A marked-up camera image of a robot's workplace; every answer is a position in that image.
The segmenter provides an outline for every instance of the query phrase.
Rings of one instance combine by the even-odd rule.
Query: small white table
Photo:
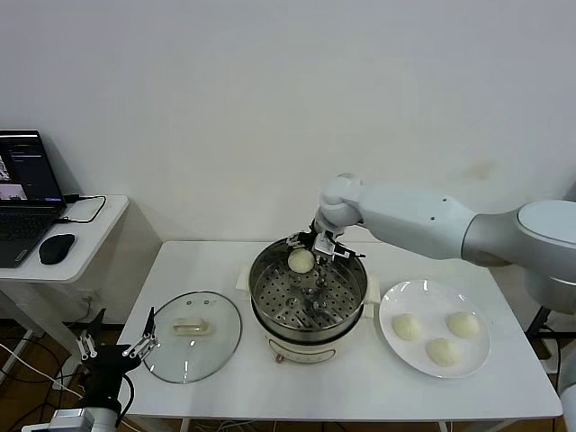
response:
[[[95,214],[102,200],[79,201],[69,205],[62,216],[83,221]],[[71,354],[63,374],[73,373],[79,361],[76,337],[60,321],[59,314],[38,295],[42,284],[71,284],[86,270],[90,261],[104,243],[104,240],[128,207],[124,195],[106,195],[106,204],[98,216],[90,223],[67,223],[52,226],[45,239],[57,234],[74,234],[76,241],[64,260],[55,265],[40,262],[38,248],[26,257],[17,268],[0,268],[0,303],[2,308],[20,325],[28,329],[27,336],[41,336],[44,331],[51,335]],[[16,354],[25,344],[20,344]]]
[[[488,270],[458,260],[434,261],[385,244],[349,246],[366,254],[381,292],[430,278],[467,295],[484,313],[492,338],[486,365],[473,376],[442,380],[405,364],[375,319],[361,319],[351,346],[322,364],[275,362],[243,292],[239,271],[266,243],[167,242],[158,253],[120,337],[141,335],[150,307],[179,294],[210,290],[238,307],[243,332],[234,356],[199,382],[171,384],[144,365],[130,373],[135,416],[336,421],[439,421],[549,418],[561,403]],[[122,387],[121,400],[128,399]]]

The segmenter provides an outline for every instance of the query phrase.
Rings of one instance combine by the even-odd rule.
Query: laptop keyboard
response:
[[[0,214],[0,241],[35,239],[50,225],[48,214]]]

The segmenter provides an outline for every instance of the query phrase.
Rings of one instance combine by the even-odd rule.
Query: white plate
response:
[[[455,312],[469,311],[480,322],[481,332],[472,338],[458,337],[446,324]],[[396,336],[392,318],[402,313],[415,315],[422,324],[422,335],[416,341]],[[478,371],[490,353],[490,332],[478,308],[459,292],[434,281],[409,281],[394,285],[382,298],[380,326],[392,349],[406,363],[424,374],[438,378],[462,378]],[[447,338],[461,350],[461,363],[443,367],[434,363],[426,353],[426,343],[434,338]]]

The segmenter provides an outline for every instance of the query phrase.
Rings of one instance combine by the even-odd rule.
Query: computer mouse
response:
[[[46,238],[38,250],[40,262],[43,264],[59,263],[68,254],[74,240],[76,240],[74,234],[59,234],[57,236]]]

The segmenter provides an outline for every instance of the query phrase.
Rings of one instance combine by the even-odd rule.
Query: laptop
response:
[[[0,130],[0,267],[19,266],[66,209],[36,130]]]

